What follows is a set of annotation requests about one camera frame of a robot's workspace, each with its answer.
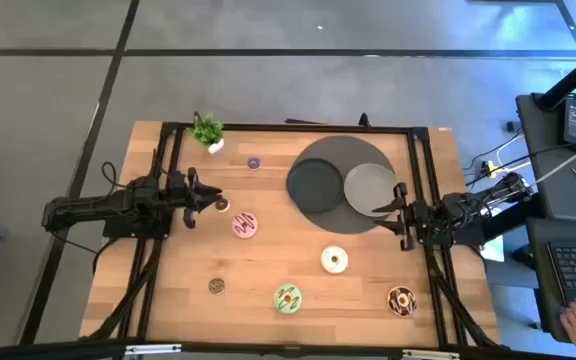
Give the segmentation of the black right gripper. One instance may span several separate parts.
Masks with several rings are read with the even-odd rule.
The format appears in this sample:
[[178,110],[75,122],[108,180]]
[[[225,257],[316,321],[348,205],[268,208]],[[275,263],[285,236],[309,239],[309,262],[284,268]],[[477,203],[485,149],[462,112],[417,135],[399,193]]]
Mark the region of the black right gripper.
[[393,188],[394,199],[387,205],[373,209],[373,212],[393,212],[404,208],[404,220],[384,221],[382,226],[401,237],[400,248],[402,250],[414,250],[415,243],[410,233],[410,226],[415,228],[415,234],[419,243],[425,243],[434,231],[433,208],[423,200],[415,200],[407,205],[407,185],[398,183]]

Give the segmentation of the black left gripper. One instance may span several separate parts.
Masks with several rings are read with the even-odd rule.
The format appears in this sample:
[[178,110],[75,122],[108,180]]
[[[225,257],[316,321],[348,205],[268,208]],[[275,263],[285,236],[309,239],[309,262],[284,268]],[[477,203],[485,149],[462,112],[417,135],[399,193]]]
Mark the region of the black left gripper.
[[194,229],[196,221],[195,213],[200,213],[210,205],[218,202],[219,197],[202,197],[208,195],[219,195],[220,188],[203,184],[199,179],[199,174],[194,167],[188,169],[187,174],[172,172],[168,177],[169,198],[178,206],[183,206],[183,221],[187,228]]

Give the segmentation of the large pink glazed donut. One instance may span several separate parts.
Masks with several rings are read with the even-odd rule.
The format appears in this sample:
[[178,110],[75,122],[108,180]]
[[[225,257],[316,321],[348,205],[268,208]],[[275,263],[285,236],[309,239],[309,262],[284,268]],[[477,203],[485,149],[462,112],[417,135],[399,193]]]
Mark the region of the large pink glazed donut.
[[259,223],[254,214],[241,212],[233,217],[231,228],[237,237],[247,239],[257,233]]

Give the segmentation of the large chocolate glazed donut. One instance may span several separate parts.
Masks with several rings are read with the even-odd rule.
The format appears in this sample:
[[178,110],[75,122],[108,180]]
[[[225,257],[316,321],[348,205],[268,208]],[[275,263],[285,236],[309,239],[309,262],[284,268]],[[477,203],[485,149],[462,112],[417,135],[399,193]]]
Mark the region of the large chocolate glazed donut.
[[404,286],[392,288],[387,295],[389,309],[398,316],[412,315],[417,309],[416,295]]

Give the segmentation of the large white sprinkled donut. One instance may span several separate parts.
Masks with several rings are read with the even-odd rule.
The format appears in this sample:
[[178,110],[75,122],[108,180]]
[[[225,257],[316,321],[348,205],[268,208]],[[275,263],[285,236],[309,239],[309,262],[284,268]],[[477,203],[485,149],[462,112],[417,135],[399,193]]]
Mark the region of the large white sprinkled donut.
[[349,264],[346,251],[339,246],[326,247],[320,256],[322,268],[330,274],[343,273]]

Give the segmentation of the large mint green donut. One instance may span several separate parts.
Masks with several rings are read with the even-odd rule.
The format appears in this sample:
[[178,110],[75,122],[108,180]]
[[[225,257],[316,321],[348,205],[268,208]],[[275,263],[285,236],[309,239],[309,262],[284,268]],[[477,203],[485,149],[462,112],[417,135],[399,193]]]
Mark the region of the large mint green donut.
[[294,284],[280,285],[273,295],[274,307],[282,314],[294,314],[300,309],[302,301],[302,293]]

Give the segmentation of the grey round plate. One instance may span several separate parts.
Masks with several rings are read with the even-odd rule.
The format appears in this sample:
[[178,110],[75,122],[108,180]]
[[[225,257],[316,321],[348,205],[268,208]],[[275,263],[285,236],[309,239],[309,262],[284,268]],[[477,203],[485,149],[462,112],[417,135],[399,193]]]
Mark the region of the grey round plate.
[[344,180],[344,194],[351,207],[368,217],[383,217],[389,211],[376,212],[376,208],[389,205],[394,200],[397,185],[395,174],[388,168],[364,163],[352,168]]

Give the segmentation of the round dark grey placemat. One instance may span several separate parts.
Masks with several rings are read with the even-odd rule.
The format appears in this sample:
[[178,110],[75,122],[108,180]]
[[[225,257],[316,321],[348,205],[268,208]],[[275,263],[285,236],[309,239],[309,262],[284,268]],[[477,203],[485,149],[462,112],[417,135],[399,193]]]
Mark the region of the round dark grey placemat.
[[377,226],[375,223],[377,220],[383,220],[389,215],[376,218],[362,215],[351,207],[344,194],[345,177],[357,165],[375,163],[395,174],[390,161],[377,147],[352,136],[324,137],[306,147],[292,167],[299,161],[309,158],[329,161],[340,171],[343,178],[343,199],[336,207],[323,213],[304,213],[299,210],[310,222],[329,232],[359,234],[373,229]]

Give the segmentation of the black round plate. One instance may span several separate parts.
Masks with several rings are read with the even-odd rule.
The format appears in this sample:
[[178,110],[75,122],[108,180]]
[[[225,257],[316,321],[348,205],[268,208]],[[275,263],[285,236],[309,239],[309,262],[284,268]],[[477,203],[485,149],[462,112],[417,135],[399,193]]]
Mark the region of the black round plate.
[[309,158],[288,172],[286,187],[290,199],[304,213],[323,213],[343,199],[343,178],[329,161]]

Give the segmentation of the white paper sheet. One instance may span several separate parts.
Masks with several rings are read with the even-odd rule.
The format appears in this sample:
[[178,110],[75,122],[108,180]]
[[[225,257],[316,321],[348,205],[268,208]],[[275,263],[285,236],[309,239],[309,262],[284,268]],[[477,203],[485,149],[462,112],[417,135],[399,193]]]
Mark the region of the white paper sheet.
[[504,239],[502,235],[488,241],[480,248],[480,254],[486,260],[503,262],[504,256]]

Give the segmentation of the dark grey side desk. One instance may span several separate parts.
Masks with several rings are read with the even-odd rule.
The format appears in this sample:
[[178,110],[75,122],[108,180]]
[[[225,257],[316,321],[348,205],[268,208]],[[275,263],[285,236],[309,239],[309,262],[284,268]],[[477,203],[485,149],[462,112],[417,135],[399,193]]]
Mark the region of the dark grey side desk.
[[[560,143],[562,111],[543,111],[529,95],[518,96],[516,104],[535,178],[540,174],[535,169],[537,162],[548,171],[576,154],[575,149]],[[576,221],[576,177],[572,168],[576,170],[576,160],[536,185],[546,217]]]

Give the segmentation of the thin grey rod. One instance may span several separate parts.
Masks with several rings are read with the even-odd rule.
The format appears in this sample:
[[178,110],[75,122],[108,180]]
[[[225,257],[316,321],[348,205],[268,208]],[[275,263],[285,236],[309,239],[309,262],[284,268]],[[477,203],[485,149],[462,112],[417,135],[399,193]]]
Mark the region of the thin grey rod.
[[576,160],[576,154],[570,156],[569,158],[567,158],[566,160],[563,160],[561,162],[559,162],[556,166],[552,167],[550,170],[545,171],[543,170],[542,166],[539,164],[539,162],[537,162],[537,165],[535,166],[535,169],[540,171],[540,174],[537,176],[537,178],[535,179],[535,181],[533,183],[530,184],[530,187],[532,186],[536,186],[537,184],[541,183],[542,181],[544,181],[545,179],[549,178],[550,176],[554,175],[556,172],[558,172],[559,170],[563,169],[564,167],[568,166],[570,163],[574,162]]

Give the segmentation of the black aluminium crossbar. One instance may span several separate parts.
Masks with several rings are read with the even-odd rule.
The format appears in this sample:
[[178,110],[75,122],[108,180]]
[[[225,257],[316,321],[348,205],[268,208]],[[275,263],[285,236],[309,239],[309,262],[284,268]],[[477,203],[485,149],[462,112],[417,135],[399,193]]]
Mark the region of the black aluminium crossbar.
[[576,360],[573,357],[513,351],[506,347],[442,345],[434,349],[319,345],[257,345],[205,342],[143,342],[139,338],[43,343],[0,347],[0,360],[99,360],[170,353],[233,353],[304,356],[385,357],[394,360]]

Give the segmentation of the black slanted pole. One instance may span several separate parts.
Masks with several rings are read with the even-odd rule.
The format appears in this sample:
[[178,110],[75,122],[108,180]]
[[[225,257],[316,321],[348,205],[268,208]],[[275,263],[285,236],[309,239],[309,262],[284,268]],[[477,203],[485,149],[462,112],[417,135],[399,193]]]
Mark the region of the black slanted pole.
[[576,67],[546,93],[540,96],[536,100],[536,104],[542,110],[551,110],[557,107],[575,89]]

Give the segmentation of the black aluminium table frame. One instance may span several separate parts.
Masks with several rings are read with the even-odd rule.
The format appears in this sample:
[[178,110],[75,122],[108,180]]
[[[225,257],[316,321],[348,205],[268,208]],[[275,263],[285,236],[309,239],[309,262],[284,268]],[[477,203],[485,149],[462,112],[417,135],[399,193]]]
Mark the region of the black aluminium table frame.
[[[342,235],[308,221],[286,191],[286,176],[311,143],[337,134],[332,126],[244,125],[225,134],[225,145],[209,154],[190,134],[179,141],[177,164],[194,167],[200,179],[223,190],[228,211],[208,208],[194,229],[181,219],[163,242],[149,304],[147,325],[135,311],[129,333],[149,340],[181,343],[325,345],[435,348],[457,339],[451,318],[437,322],[424,252],[404,252],[399,239],[383,228]],[[247,160],[258,157],[259,170]],[[256,216],[259,229],[237,237],[232,219],[241,212]],[[348,255],[348,268],[330,274],[320,256],[328,246]],[[225,281],[213,295],[208,283]],[[282,314],[273,295],[282,284],[296,285],[300,309]],[[414,292],[417,309],[393,313],[388,292],[404,286]]]

